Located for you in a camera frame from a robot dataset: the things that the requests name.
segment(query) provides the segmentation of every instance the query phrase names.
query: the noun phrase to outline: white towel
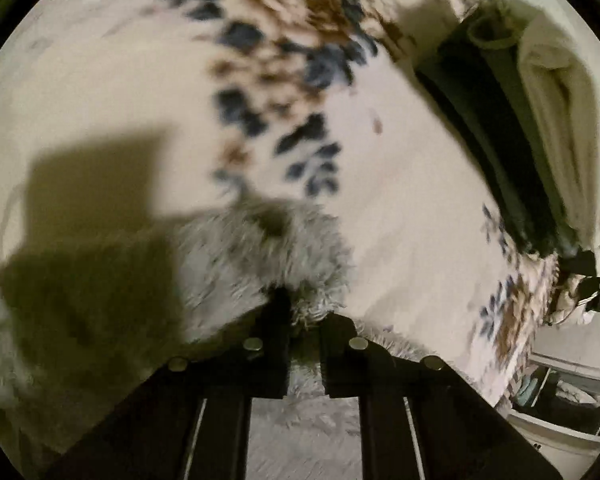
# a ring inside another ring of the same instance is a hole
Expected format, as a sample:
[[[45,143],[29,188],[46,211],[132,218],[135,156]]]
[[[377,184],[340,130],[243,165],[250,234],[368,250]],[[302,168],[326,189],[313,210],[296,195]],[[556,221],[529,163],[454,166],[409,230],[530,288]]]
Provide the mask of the white towel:
[[[597,101],[571,40],[544,13],[528,22],[518,69],[538,122],[567,222],[590,250],[600,228]]]

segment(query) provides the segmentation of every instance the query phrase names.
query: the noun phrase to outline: bed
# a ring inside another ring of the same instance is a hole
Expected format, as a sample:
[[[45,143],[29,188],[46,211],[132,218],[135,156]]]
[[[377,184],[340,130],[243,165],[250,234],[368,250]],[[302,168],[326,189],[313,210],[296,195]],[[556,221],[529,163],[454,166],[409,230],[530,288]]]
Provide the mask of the bed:
[[[342,313],[396,355],[440,355],[495,406],[557,259],[516,251],[413,77],[470,1],[40,0],[0,51],[0,263],[244,193],[317,203],[353,251]],[[254,403],[248,475],[361,478],[359,439],[354,403],[298,374]],[[71,443],[32,440],[39,462]]]

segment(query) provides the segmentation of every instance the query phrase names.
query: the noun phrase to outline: fluffy gray rug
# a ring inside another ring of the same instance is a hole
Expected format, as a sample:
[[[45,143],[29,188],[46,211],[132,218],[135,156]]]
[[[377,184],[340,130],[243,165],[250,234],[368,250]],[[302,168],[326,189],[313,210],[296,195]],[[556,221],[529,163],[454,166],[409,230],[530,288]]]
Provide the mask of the fluffy gray rug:
[[[315,205],[253,197],[145,232],[24,248],[0,267],[0,410],[35,446],[65,452],[169,357],[239,342],[263,291],[285,287],[300,328],[339,308],[349,262]],[[306,362],[292,394],[319,391]]]

